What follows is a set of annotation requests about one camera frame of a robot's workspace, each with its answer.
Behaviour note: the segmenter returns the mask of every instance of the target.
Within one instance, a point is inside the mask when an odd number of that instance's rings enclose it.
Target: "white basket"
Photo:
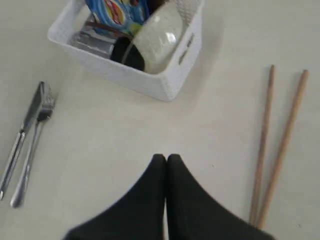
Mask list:
[[[70,0],[48,31],[48,39],[59,44],[90,72],[106,80],[162,101],[174,100],[194,65],[202,46],[202,9],[204,0],[174,0],[188,28],[167,68],[159,74],[148,74],[118,62],[102,58],[69,44],[74,22],[84,0]]]

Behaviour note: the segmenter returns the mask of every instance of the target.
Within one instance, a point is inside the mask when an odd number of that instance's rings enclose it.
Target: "fork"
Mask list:
[[[24,197],[27,191],[30,171],[31,171],[31,165],[34,159],[39,137],[45,121],[51,117],[55,107],[55,101],[48,84],[44,85],[42,96],[43,96],[43,102],[42,102],[41,110],[37,116],[37,119],[34,125],[34,133],[32,136],[30,146],[28,148],[26,158],[24,160],[22,173],[10,201],[10,205],[13,208],[20,207],[24,201]]]

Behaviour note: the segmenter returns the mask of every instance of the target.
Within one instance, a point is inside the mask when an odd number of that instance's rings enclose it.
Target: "white table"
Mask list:
[[[65,0],[2,2],[0,172],[38,82],[58,98],[24,207],[9,206],[23,157],[0,202],[1,240],[61,238],[119,199],[154,153],[181,154],[200,184],[247,220],[270,64],[277,71],[263,189],[304,68],[310,78],[266,229],[279,239],[319,239],[320,3],[300,2],[207,0],[203,50],[170,103],[88,73],[50,43]]]

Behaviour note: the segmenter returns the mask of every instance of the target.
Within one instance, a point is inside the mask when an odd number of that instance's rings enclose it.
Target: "colorful package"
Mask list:
[[[147,0],[85,0],[98,23],[134,36],[149,17]],[[107,30],[97,33],[110,35]]]

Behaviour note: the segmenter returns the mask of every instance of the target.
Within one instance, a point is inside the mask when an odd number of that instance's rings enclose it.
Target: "cutlery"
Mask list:
[[[11,198],[10,205],[13,208],[17,208],[22,205],[28,186],[28,180],[30,176],[31,166],[34,159],[35,151],[38,145],[39,137],[46,120],[48,120],[54,110],[55,101],[52,97],[52,92],[48,84],[44,84],[42,92],[42,105],[41,110],[37,116],[34,133],[31,143],[28,148],[26,158],[24,160],[23,169],[19,178],[18,184]]]
[[[44,82],[39,83],[36,89],[36,92],[33,96],[31,105],[29,106],[29,109],[25,115],[23,123],[21,124],[20,130],[14,141],[7,164],[5,166],[4,173],[0,181],[0,200],[2,200],[5,195],[12,173],[15,169],[17,160],[19,158],[20,151],[24,144],[26,135],[28,134],[31,126],[33,125],[33,123],[35,122],[39,114],[39,111],[42,105],[42,92],[43,92],[44,85],[45,85]]]

